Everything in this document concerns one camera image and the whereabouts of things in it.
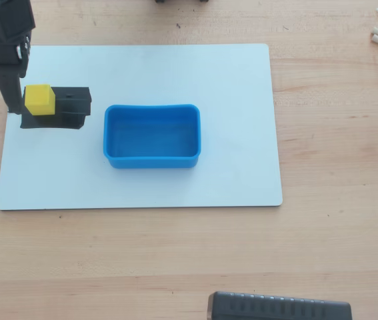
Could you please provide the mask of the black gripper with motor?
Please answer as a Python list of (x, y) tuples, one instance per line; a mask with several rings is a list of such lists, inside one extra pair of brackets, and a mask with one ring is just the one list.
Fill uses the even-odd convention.
[(20, 77), (27, 71), (34, 28), (30, 1), (0, 1), (0, 92), (9, 113), (21, 114)]

